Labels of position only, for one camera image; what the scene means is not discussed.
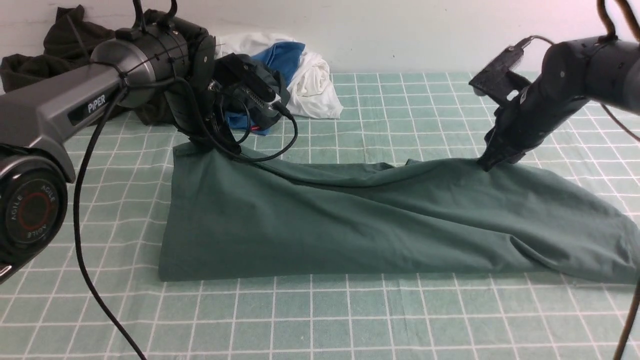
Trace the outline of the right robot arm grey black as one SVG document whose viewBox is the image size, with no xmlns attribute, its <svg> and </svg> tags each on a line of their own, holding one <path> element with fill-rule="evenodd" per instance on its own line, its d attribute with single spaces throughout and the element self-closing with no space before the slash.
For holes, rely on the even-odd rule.
<svg viewBox="0 0 640 360">
<path fill-rule="evenodd" d="M 530 81 L 514 67 L 532 40 L 506 47 L 469 82 L 476 95 L 498 105 L 478 160 L 484 171 L 516 164 L 589 101 L 639 114 L 638 43 L 599 37 L 554 43 L 542 59 L 541 73 Z"/>
</svg>

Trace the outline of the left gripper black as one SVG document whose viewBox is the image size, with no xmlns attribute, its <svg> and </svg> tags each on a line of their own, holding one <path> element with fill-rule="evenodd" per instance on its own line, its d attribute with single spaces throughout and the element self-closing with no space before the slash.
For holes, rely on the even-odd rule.
<svg viewBox="0 0 640 360">
<path fill-rule="evenodd" d="M 165 98 L 179 132 L 202 151 L 226 150 L 238 156 L 242 148 L 223 119 L 217 92 L 192 85 L 171 85 Z"/>
</svg>

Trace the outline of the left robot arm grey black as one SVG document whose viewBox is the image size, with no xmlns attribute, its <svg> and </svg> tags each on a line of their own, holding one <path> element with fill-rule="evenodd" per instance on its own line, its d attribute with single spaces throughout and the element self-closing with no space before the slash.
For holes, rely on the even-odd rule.
<svg viewBox="0 0 640 360">
<path fill-rule="evenodd" d="M 1 281 L 39 255 L 66 218 L 76 181 L 64 146 L 80 130 L 165 96 L 176 127 L 206 147 L 227 145 L 230 129 L 215 93 L 238 80 L 235 55 L 219 58 L 205 28 L 134 1 L 135 21 L 94 48 L 88 64 L 1 96 Z"/>
</svg>

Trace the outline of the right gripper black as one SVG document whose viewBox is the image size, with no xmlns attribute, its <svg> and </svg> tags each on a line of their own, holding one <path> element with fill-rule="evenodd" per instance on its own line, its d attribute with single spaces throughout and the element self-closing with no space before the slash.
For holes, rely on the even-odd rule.
<svg viewBox="0 0 640 360">
<path fill-rule="evenodd" d="M 487 173 L 500 163 L 521 160 L 575 112 L 574 96 L 554 96 L 546 85 L 533 82 L 496 116 L 478 166 Z"/>
</svg>

